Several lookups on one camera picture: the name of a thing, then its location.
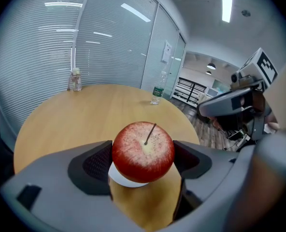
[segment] red apple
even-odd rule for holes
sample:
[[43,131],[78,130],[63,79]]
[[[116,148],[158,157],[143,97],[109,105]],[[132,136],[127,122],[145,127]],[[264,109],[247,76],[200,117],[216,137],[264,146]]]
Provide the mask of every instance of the red apple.
[[116,169],[128,180],[147,183],[161,178],[174,161],[174,145],[167,132],[150,122],[127,125],[116,136],[112,157]]

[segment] white paper disc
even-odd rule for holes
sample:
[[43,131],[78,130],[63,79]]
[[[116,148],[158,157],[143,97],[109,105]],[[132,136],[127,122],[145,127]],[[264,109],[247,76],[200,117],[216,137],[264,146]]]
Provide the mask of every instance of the white paper disc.
[[148,183],[138,183],[131,180],[126,179],[124,176],[120,174],[120,172],[116,169],[114,162],[112,162],[109,169],[109,177],[111,177],[118,184],[128,187],[128,188],[139,188],[147,185]]

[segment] wooden floor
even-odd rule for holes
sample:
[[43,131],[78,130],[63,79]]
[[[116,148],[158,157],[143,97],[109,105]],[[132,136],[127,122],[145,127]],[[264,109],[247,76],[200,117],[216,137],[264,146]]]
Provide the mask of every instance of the wooden floor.
[[177,106],[190,120],[197,132],[200,145],[216,149],[223,149],[226,147],[228,151],[237,150],[237,146],[234,145],[236,142],[227,139],[225,132],[217,130],[211,122],[206,123],[198,119],[196,108],[175,98],[172,98],[170,102]]

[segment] green bottle label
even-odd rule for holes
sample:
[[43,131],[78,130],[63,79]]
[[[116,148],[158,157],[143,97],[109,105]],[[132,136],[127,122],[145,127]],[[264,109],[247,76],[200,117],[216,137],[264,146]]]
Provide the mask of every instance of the green bottle label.
[[153,95],[161,97],[163,94],[163,88],[154,87]]

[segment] wooden tabletop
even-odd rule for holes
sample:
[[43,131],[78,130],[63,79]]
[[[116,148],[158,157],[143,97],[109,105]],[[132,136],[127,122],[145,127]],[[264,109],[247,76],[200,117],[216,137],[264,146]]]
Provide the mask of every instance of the wooden tabletop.
[[[15,172],[50,153],[114,140],[136,121],[157,123],[173,140],[199,144],[193,126],[177,107],[163,98],[152,105],[151,98],[150,92],[122,85],[86,86],[53,96],[30,114],[19,132]],[[164,177],[144,187],[126,188],[111,180],[110,188],[121,211],[140,227],[155,231],[172,222],[180,181],[173,165]]]

